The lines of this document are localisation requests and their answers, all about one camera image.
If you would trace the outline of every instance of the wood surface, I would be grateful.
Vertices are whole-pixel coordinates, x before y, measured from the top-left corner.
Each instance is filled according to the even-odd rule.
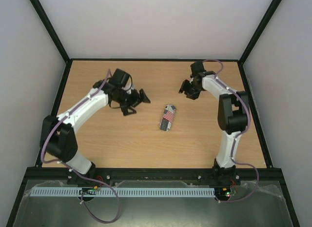
[[[108,68],[112,72],[120,68],[131,74],[136,89],[143,88],[151,100],[151,104],[137,106],[137,114],[126,117],[120,109],[109,106],[99,110],[77,133],[78,150],[96,167],[212,167],[221,140],[217,123],[218,100],[207,91],[202,91],[195,101],[178,94],[182,82],[190,79],[191,64],[73,61],[58,113],[82,99],[95,82],[104,79]],[[204,66],[207,71],[216,72],[220,68],[215,62],[206,62]],[[235,62],[224,63],[220,78],[236,90],[244,89]],[[159,130],[159,122],[167,104],[176,106],[177,111],[171,130],[164,132]],[[266,167],[253,121],[240,140],[236,160]]]

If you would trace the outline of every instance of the robotic arm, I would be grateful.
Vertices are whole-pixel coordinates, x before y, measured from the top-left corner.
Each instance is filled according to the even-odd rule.
[[[95,83],[90,92],[72,108],[56,117],[49,115],[43,120],[40,147],[43,148],[52,133],[45,150],[79,173],[92,176],[95,165],[78,152],[75,134],[94,113],[106,105],[110,106],[112,101],[119,103],[124,116],[135,114],[134,107],[141,102],[151,102],[143,89],[139,92],[134,89],[132,77],[128,73],[116,69],[108,82]],[[60,121],[59,127],[52,132]]]
[[[241,103],[236,99],[227,88],[224,88],[215,79],[215,72],[206,71],[202,62],[195,62],[191,65],[191,80],[185,80],[180,88],[179,93],[183,93],[187,98],[195,100],[199,97],[201,91],[209,91],[219,99],[218,107],[218,124],[222,130],[222,139],[220,151],[215,160],[215,166],[218,168],[231,168],[234,163],[231,158],[235,158],[237,146],[240,139],[240,133],[245,130],[248,119]],[[237,95],[243,100],[247,108],[248,96],[245,91],[237,92]],[[232,110],[232,105],[238,107],[238,110]]]

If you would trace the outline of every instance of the small object on table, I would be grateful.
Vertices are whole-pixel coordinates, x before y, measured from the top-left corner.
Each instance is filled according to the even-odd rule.
[[[162,114],[159,128],[163,131],[169,131],[171,128],[172,121],[176,113],[176,107],[172,104],[166,105],[165,111]]]

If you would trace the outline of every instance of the white wall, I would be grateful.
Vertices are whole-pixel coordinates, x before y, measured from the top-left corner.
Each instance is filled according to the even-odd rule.
[[[71,58],[239,59],[272,0],[40,0]]]
[[[0,0],[0,227],[39,151],[64,62],[29,0]]]
[[[311,226],[312,0],[283,0],[245,70],[276,167],[301,226]]]

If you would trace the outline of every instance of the white slotted strip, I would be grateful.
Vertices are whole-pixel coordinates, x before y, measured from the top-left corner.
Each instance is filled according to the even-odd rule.
[[[76,187],[35,187],[31,197],[77,197],[82,188]],[[115,188],[119,197],[190,197],[213,198],[214,188]],[[99,191],[89,191],[85,197],[115,197],[109,188],[101,188]]]

